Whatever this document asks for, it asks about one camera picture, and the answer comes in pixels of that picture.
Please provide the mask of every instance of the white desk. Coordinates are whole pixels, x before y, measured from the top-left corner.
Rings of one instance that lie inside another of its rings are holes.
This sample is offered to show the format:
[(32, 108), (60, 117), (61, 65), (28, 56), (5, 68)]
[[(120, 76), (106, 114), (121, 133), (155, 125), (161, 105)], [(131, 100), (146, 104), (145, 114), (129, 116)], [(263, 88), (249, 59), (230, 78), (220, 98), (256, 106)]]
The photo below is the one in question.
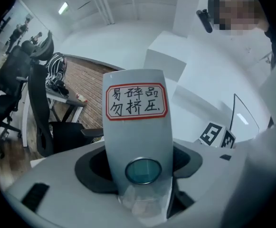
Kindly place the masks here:
[[(63, 97), (61, 94), (59, 93), (56, 93), (52, 90), (47, 90), (46, 89), (46, 95), (47, 95), (47, 98), (51, 99), (51, 103), (50, 103), (50, 106), (49, 108), (51, 109), (53, 104), (54, 104), (54, 101), (59, 101), (59, 102), (63, 102), (63, 103), (66, 103), (66, 104), (69, 104), (69, 105), (80, 105), (80, 106), (77, 106), (77, 109), (76, 109), (76, 112), (75, 112), (75, 115), (73, 116), (72, 118), (72, 123), (76, 123), (80, 114), (81, 114), (81, 111), (83, 109), (83, 106), (84, 103), (82, 102), (79, 102), (78, 100), (76, 99), (72, 99), (72, 98), (66, 98), (66, 97)], [(24, 104), (24, 110), (23, 110), (23, 120), (22, 120), (22, 140), (23, 140), (23, 146), (24, 147), (27, 147), (27, 120), (28, 120), (28, 112), (29, 112), (29, 107), (30, 107), (30, 99), (29, 99), (29, 93), (27, 91), (27, 94), (26, 94), (26, 99), (25, 99), (25, 104)]]

